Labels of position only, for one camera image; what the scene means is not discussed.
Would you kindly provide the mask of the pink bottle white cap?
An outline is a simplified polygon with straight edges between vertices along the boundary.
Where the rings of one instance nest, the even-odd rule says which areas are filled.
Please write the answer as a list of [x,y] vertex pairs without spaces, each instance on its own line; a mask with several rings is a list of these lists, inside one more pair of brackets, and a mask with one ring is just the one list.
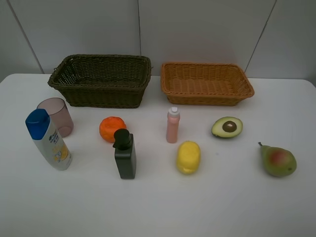
[[171,107],[167,113],[166,140],[168,143],[176,143],[178,139],[178,127],[180,111],[177,107]]

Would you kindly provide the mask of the yellow lemon toy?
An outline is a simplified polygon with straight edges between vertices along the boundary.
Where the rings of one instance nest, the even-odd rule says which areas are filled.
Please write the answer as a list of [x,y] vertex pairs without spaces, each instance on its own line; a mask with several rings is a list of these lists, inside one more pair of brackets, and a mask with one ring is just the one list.
[[178,147],[176,166],[186,175],[195,173],[200,164],[200,147],[196,142],[185,141]]

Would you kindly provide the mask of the halved avocado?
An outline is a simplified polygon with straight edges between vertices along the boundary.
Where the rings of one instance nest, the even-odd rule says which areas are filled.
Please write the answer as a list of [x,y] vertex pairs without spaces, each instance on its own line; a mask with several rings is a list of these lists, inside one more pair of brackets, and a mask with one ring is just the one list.
[[219,138],[234,138],[243,130],[243,123],[235,117],[222,117],[211,128],[211,133]]

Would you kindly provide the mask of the green red pear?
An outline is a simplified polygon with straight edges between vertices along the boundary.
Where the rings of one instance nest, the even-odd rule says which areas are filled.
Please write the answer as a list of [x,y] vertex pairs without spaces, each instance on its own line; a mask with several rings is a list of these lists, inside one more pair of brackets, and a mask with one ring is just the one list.
[[286,177],[296,171],[297,162],[295,156],[288,150],[263,145],[260,146],[260,154],[263,169],[274,177]]

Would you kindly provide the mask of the orange wicker basket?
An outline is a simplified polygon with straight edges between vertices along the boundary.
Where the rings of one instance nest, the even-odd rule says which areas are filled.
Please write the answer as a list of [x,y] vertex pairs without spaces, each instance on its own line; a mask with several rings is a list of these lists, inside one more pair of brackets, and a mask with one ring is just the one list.
[[177,105],[235,106],[255,93],[235,64],[164,63],[160,84],[169,102]]

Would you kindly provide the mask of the black pump bottle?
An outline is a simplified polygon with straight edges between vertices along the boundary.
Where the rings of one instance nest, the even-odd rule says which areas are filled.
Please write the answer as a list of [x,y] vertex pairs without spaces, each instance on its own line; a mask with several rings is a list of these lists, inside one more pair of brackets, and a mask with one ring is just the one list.
[[121,179],[134,179],[136,174],[136,152],[133,134],[127,129],[114,133],[115,161]]

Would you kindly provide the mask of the orange tangerine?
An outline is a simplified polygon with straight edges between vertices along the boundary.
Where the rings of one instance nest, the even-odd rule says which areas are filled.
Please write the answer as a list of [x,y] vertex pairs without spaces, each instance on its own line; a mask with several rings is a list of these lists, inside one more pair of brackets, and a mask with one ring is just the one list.
[[107,117],[99,125],[100,136],[109,143],[115,142],[114,133],[118,129],[127,129],[125,122],[120,117]]

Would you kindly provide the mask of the dark brown wicker basket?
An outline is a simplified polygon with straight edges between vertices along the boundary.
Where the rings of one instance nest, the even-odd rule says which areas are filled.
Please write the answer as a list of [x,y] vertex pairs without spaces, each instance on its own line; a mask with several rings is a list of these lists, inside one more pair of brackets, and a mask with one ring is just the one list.
[[73,107],[138,108],[151,79],[148,57],[115,54],[69,55],[48,85]]

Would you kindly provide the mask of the translucent pink plastic cup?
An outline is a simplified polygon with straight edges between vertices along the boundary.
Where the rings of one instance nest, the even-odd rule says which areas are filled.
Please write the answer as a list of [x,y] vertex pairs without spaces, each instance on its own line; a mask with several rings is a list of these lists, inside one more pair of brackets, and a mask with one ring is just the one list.
[[37,109],[46,110],[63,138],[72,133],[74,123],[63,99],[57,97],[45,99],[38,104]]

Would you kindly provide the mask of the white blue-capped shampoo bottle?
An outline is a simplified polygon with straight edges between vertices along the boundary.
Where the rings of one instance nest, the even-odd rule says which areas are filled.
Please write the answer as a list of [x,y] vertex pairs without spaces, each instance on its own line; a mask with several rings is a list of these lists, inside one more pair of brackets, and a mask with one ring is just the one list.
[[57,170],[67,170],[72,155],[45,109],[35,109],[25,120],[28,132],[46,161]]

